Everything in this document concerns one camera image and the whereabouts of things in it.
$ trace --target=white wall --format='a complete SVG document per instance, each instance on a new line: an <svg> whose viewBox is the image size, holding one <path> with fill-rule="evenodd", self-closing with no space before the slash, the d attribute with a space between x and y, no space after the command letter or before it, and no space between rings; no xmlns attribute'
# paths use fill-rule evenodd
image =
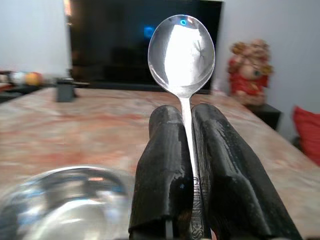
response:
<svg viewBox="0 0 320 240"><path fill-rule="evenodd" d="M215 78L227 83L229 47L262 38L275 73L267 102L283 112L279 132L295 136L294 105L320 112L320 0L225 0Z"/></svg>
<svg viewBox="0 0 320 240"><path fill-rule="evenodd" d="M0 1L0 70L64 75L67 39L63 0Z"/></svg>
<svg viewBox="0 0 320 240"><path fill-rule="evenodd" d="M266 40L275 70L267 101L284 113L279 131L289 140L294 105L320 112L319 10L320 0L225 0L215 78L228 85L232 43ZM1 0L0 69L63 75L68 39L63 0Z"/></svg>

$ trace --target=yellow ball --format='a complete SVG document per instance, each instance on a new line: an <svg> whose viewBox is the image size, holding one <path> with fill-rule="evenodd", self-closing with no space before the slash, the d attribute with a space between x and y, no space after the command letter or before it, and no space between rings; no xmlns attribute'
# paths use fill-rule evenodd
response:
<svg viewBox="0 0 320 240"><path fill-rule="evenodd" d="M39 86L42 84L42 75L37 72L30 72L25 75L25 83L32 86Z"/></svg>

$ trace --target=figurine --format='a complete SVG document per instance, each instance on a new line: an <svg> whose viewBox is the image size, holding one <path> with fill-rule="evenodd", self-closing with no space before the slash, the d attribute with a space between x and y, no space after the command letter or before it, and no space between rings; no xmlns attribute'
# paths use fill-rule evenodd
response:
<svg viewBox="0 0 320 240"><path fill-rule="evenodd" d="M243 105L263 105L264 88L273 68L268 64L269 46L262 39L250 44L237 42L231 47L234 56L229 60L228 72L231 96Z"/></svg>

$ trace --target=spoon bowl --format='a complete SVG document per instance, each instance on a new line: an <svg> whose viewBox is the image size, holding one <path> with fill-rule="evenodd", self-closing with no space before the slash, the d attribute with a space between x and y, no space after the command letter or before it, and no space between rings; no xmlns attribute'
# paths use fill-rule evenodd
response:
<svg viewBox="0 0 320 240"><path fill-rule="evenodd" d="M190 98L213 73L215 47L199 20L188 15L171 16L154 31L148 64L161 87L178 98Z"/></svg>

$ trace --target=black side table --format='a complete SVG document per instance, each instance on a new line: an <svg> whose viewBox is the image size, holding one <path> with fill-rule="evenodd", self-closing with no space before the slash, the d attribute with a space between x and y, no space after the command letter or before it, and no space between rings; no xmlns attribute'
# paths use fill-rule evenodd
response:
<svg viewBox="0 0 320 240"><path fill-rule="evenodd" d="M264 104L261 106L248 105L246 106L246 108L253 112L254 115L264 121L272 129L277 129L281 111L268 104Z"/></svg>

